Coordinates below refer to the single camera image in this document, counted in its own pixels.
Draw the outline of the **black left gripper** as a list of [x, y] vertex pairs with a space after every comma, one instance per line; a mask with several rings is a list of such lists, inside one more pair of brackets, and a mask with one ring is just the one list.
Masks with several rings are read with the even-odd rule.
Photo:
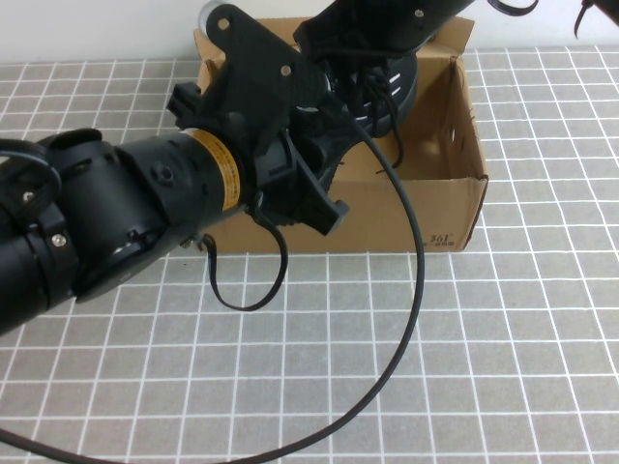
[[298, 147], [288, 128], [279, 129], [260, 156], [251, 153], [258, 132], [239, 112], [226, 116], [250, 184], [249, 197], [263, 194], [261, 210], [276, 226], [304, 224], [323, 236], [342, 222], [349, 206], [329, 196], [343, 153], [331, 156], [320, 146], [302, 142]]

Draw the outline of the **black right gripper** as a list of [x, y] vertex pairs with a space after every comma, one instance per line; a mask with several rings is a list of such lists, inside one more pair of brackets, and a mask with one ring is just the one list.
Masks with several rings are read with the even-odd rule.
[[417, 51], [467, 1], [346, 1], [344, 24], [330, 54], [404, 56]]

